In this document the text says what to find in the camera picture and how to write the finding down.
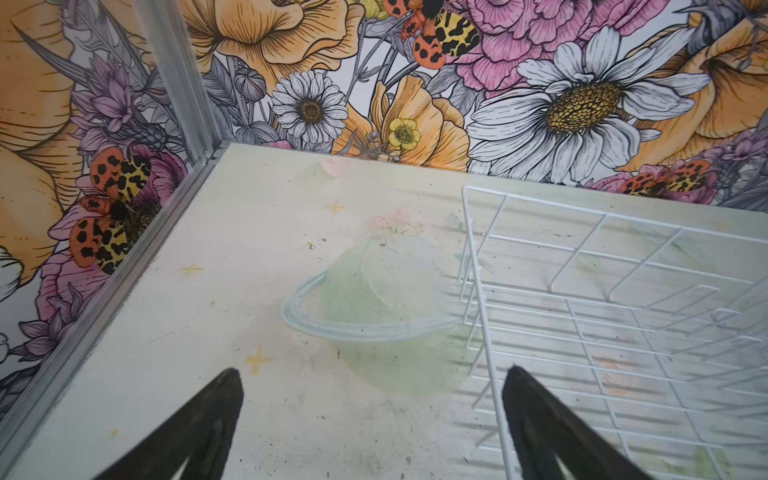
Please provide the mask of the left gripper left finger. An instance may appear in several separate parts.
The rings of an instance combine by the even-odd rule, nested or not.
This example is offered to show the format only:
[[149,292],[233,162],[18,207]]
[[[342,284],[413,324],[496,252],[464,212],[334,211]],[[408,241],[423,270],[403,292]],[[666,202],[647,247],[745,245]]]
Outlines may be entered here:
[[244,401],[240,372],[227,368],[99,479],[220,479]]

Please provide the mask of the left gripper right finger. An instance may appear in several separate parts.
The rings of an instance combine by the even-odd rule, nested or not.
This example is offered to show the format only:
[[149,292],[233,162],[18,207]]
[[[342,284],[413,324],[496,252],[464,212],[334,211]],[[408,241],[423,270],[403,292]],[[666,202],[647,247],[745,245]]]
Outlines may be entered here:
[[631,480],[649,475],[622,456],[520,366],[502,390],[508,428],[524,479]]

